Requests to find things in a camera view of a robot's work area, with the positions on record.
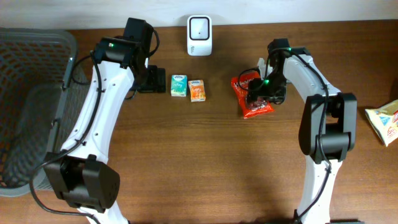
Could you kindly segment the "green tissue pack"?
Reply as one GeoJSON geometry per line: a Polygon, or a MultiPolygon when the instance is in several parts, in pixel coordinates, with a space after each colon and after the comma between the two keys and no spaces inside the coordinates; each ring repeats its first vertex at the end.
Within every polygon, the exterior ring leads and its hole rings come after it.
{"type": "Polygon", "coordinates": [[[186,97],[187,95],[186,75],[172,75],[170,94],[171,96],[186,97]]]}

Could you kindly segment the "red snack bag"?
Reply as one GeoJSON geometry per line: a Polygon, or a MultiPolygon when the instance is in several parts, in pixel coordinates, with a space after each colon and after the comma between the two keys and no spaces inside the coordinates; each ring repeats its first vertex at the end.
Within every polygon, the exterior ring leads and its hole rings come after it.
{"type": "Polygon", "coordinates": [[[257,72],[248,72],[241,76],[240,81],[238,77],[231,79],[231,86],[237,96],[239,106],[243,112],[243,118],[248,119],[260,114],[266,114],[274,112],[274,108],[271,104],[263,98],[258,98],[256,101],[249,103],[247,100],[248,92],[239,87],[238,83],[242,87],[247,88],[250,81],[255,78],[259,78],[260,75],[257,72]]]}

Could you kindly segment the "orange tissue pack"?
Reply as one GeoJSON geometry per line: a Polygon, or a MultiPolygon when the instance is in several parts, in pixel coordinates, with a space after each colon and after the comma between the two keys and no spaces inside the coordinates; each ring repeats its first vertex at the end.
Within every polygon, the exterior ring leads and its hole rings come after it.
{"type": "Polygon", "coordinates": [[[191,102],[206,100],[205,86],[203,80],[191,80],[188,82],[191,102]]]}

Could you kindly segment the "cream snack bag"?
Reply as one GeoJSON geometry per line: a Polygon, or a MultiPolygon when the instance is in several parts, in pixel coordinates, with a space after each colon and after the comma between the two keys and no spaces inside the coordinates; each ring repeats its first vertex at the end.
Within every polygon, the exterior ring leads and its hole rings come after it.
{"type": "Polygon", "coordinates": [[[365,109],[365,113],[385,146],[397,139],[397,100],[380,108],[365,109]]]}

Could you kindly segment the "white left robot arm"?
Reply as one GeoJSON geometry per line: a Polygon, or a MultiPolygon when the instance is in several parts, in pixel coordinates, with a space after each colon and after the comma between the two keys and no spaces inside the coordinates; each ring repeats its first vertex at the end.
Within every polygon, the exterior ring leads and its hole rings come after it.
{"type": "Polygon", "coordinates": [[[49,152],[36,169],[45,173],[57,198],[73,211],[45,211],[85,217],[90,223],[128,223],[116,201],[121,178],[107,163],[109,144],[127,93],[163,93],[165,70],[149,65],[157,31],[129,18],[123,35],[103,37],[90,52],[91,84],[72,133],[58,153],[49,152]]]}

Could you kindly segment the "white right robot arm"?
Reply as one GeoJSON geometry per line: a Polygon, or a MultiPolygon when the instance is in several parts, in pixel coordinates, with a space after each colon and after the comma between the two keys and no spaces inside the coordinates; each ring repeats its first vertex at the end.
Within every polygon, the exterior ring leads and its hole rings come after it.
{"type": "Polygon", "coordinates": [[[264,100],[282,104],[291,83],[305,103],[298,143],[305,156],[305,179],[292,223],[330,223],[330,204],[336,176],[355,145],[357,99],[334,87],[316,67],[305,47],[274,39],[268,56],[259,62],[244,88],[249,104],[264,100]]]}

